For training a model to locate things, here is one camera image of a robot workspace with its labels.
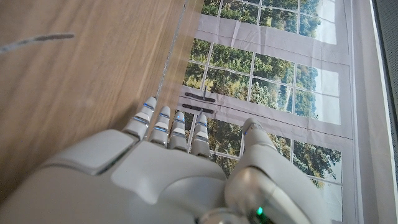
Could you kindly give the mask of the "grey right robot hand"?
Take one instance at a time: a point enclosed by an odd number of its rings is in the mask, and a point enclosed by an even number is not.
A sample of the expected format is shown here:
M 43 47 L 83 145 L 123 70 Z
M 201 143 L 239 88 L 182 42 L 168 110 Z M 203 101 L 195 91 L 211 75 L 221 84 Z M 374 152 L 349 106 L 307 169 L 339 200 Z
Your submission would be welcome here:
M 183 114 L 150 97 L 122 131 L 52 156 L 1 205 L 2 223 L 330 223 L 322 195 L 278 153 L 260 122 L 243 125 L 230 175 L 210 160 L 206 116 L 186 141 Z

